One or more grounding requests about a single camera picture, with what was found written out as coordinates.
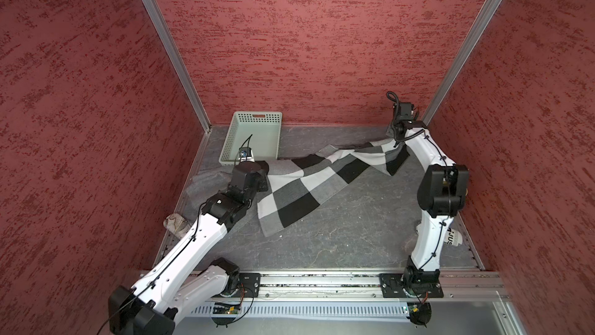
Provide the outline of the black white checkered scarf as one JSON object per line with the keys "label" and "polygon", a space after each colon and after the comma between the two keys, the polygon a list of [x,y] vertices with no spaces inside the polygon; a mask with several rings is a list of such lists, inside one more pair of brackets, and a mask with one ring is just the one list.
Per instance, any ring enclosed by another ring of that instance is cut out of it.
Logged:
{"label": "black white checkered scarf", "polygon": [[269,189],[258,198],[257,214],[264,236],[306,217],[368,169],[393,176],[408,157],[403,144],[384,139],[352,147],[328,145],[302,158],[262,161]]}

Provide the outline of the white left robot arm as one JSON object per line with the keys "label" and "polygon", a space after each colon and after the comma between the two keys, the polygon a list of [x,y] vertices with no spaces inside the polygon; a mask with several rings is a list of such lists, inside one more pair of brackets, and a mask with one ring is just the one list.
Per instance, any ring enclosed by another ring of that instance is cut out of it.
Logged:
{"label": "white left robot arm", "polygon": [[206,254],[246,216],[256,195],[268,189],[268,167],[242,161],[223,192],[199,207],[198,218],[167,256],[131,288],[120,286],[108,300],[105,322],[113,334],[172,334],[175,327],[213,296],[243,296],[240,269],[214,260],[197,278],[191,273]]}

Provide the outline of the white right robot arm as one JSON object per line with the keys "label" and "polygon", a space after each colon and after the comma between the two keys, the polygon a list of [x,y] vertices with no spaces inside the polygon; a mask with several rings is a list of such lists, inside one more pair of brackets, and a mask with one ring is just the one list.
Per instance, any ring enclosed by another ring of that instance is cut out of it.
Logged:
{"label": "white right robot arm", "polygon": [[408,258],[404,285],[410,290],[439,283],[446,232],[464,208],[469,170],[458,165],[435,143],[421,121],[396,120],[394,139],[418,159],[425,174],[417,192],[421,223],[414,250]]}

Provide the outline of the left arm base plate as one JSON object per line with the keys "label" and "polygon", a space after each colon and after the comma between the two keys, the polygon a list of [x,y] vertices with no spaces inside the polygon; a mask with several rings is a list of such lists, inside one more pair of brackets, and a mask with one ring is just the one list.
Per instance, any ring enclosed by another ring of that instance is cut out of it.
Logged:
{"label": "left arm base plate", "polygon": [[236,291],[233,298],[241,298],[248,296],[249,298],[257,298],[260,292],[262,274],[241,272],[237,279]]}

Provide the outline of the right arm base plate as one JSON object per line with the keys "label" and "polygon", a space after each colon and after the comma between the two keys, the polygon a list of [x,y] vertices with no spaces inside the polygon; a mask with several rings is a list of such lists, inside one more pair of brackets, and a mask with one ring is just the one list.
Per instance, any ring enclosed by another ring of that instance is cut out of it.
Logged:
{"label": "right arm base plate", "polygon": [[379,274],[384,299],[410,300],[442,299],[444,297],[439,277],[433,274]]}

